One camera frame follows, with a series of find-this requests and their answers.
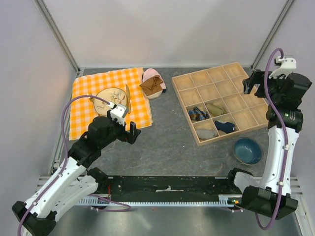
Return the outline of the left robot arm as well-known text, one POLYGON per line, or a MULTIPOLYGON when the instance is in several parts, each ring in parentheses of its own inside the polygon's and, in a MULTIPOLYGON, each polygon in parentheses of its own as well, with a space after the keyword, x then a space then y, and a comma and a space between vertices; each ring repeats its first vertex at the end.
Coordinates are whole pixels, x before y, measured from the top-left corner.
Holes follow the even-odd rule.
POLYGON ((106 146, 119 140, 134 144, 141 133, 134 122, 130 130, 122 118, 96 117, 88 130, 67 153, 59 169, 32 197, 17 201, 12 211, 19 220, 18 235, 25 228, 33 236, 47 236, 63 215, 82 198, 94 192, 104 193, 108 188, 107 175, 93 168, 73 187, 70 184, 101 156, 106 146))

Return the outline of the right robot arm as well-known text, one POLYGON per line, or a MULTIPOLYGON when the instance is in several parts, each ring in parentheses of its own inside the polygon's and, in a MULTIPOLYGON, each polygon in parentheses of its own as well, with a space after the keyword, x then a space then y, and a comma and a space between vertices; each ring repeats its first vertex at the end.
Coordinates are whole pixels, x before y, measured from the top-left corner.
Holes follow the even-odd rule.
POLYGON ((255 96, 267 98, 269 103, 266 112, 269 146, 263 176, 257 182, 250 172, 234 168, 228 174, 225 187, 233 194, 241 191, 241 208, 279 220, 298 207, 297 200, 291 196, 290 174, 303 124, 298 107, 312 82, 304 75, 290 73, 268 77, 264 85, 263 76, 264 72, 257 70, 243 81, 245 94, 258 84, 255 96))

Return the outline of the navy blue white-trimmed underwear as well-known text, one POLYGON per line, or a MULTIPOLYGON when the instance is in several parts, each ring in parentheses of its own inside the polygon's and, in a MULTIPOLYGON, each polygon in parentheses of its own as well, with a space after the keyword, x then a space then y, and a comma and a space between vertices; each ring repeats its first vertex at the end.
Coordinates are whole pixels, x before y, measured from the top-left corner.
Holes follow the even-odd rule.
POLYGON ((214 122, 217 130, 222 131, 226 134, 232 133, 235 131, 235 124, 228 121, 216 120, 214 122))

